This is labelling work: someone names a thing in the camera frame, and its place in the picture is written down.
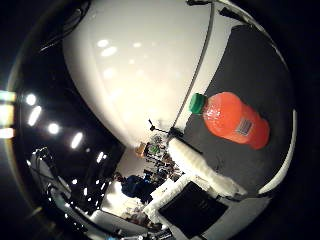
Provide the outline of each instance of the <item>dark gray surface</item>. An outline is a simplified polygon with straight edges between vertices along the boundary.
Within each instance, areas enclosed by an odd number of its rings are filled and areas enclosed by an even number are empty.
[[[230,91],[270,124],[270,140],[253,150],[212,135],[202,117],[192,115],[184,139],[203,152],[208,164],[255,194],[280,169],[291,139],[293,96],[290,76],[267,38],[249,26],[233,28],[205,94]]]

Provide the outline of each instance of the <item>orange liquid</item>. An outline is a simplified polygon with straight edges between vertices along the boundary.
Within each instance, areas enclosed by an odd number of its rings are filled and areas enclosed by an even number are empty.
[[[268,143],[268,122],[233,93],[210,97],[202,116],[209,131],[218,137],[248,144],[253,149],[263,148]]]

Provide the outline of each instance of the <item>black cable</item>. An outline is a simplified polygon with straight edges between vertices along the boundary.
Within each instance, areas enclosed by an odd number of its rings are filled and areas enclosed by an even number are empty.
[[[185,96],[185,98],[183,99],[183,103],[182,103],[182,105],[181,105],[181,107],[180,107],[180,109],[179,109],[179,112],[178,112],[178,114],[177,114],[176,119],[174,120],[174,123],[173,123],[173,125],[172,125],[172,128],[174,128],[174,127],[176,126],[177,122],[178,122],[178,118],[180,117],[180,115],[181,115],[181,113],[182,113],[182,110],[183,110],[183,108],[184,108],[184,106],[185,106],[185,104],[186,104],[186,102],[187,102],[187,99],[188,99],[188,97],[189,97],[189,95],[190,95],[190,93],[191,93],[191,90],[192,90],[192,88],[193,88],[193,86],[194,86],[194,83],[195,83],[196,78],[197,78],[197,76],[198,76],[198,73],[199,73],[199,71],[200,71],[200,67],[201,67],[201,64],[202,64],[202,62],[203,62],[203,59],[204,59],[204,55],[205,55],[205,53],[206,53],[206,50],[207,50],[207,48],[208,48],[208,44],[209,44],[209,40],[210,40],[210,36],[211,36],[211,32],[212,32],[213,17],[214,17],[214,4],[211,3],[211,13],[210,13],[209,26],[208,26],[208,30],[207,30],[207,35],[206,35],[206,39],[205,39],[205,42],[204,42],[204,46],[203,46],[203,48],[202,48],[202,52],[201,52],[201,55],[200,55],[200,59],[199,59],[197,68],[196,68],[196,70],[195,70],[195,72],[194,72],[194,75],[193,75],[193,77],[192,77],[192,80],[191,80],[191,83],[190,83],[190,85],[189,85],[189,88],[188,88],[188,91],[187,91],[187,93],[186,93],[186,96]]]
[[[64,25],[62,26],[62,30],[60,30],[62,33],[61,34],[57,34],[55,36],[53,36],[51,39],[49,39],[48,41],[46,41],[46,43],[44,43],[39,52],[42,52],[50,47],[55,46],[56,44],[60,43],[66,36],[68,36],[70,33],[73,32],[73,30],[76,29],[76,27],[80,24],[80,22],[83,20],[83,18],[86,16],[87,12],[89,11],[89,8],[91,6],[91,0],[87,0],[86,1],[86,6],[84,7],[84,9],[82,9],[82,7],[79,7],[76,9],[76,11],[80,11],[80,14],[77,15],[74,18],[71,18],[69,20],[67,20]],[[73,22],[74,25],[67,28],[67,29],[63,29],[65,26],[72,24]]]

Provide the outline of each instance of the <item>orange juice bottle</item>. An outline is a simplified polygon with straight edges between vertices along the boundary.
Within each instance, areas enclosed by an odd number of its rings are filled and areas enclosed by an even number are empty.
[[[202,114],[209,131],[218,137],[248,144],[253,149],[261,149],[268,143],[268,122],[231,92],[218,93],[209,98],[195,93],[189,110]]]

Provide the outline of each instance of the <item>white curved surface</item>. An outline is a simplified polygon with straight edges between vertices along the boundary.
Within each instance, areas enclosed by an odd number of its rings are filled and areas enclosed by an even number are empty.
[[[210,5],[97,0],[63,41],[71,77],[99,120],[125,145],[169,129],[204,45]]]
[[[270,182],[268,182],[265,186],[263,186],[259,190],[259,194],[266,193],[266,192],[274,189],[275,187],[277,187],[283,181],[283,179],[285,178],[285,176],[288,172],[288,169],[289,169],[292,157],[293,157],[294,148],[295,148],[295,144],[296,144],[296,137],[297,137],[297,112],[296,112],[296,110],[293,110],[293,112],[292,112],[292,121],[293,121],[292,134],[291,134],[291,141],[290,141],[290,146],[289,146],[287,156],[286,156],[280,170],[271,179]]]

